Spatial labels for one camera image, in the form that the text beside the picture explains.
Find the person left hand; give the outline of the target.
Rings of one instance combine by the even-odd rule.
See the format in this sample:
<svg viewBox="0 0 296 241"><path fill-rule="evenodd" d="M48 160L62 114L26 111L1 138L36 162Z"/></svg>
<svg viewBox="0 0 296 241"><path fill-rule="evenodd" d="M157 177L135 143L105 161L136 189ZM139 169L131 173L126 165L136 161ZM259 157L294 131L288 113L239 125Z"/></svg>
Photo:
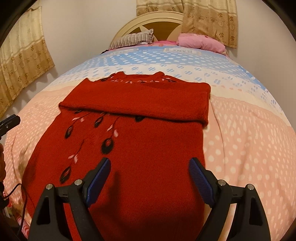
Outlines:
<svg viewBox="0 0 296 241"><path fill-rule="evenodd" d="M4 148L3 145L0 144L0 182L6 177L6 163L4 161Z"/></svg>

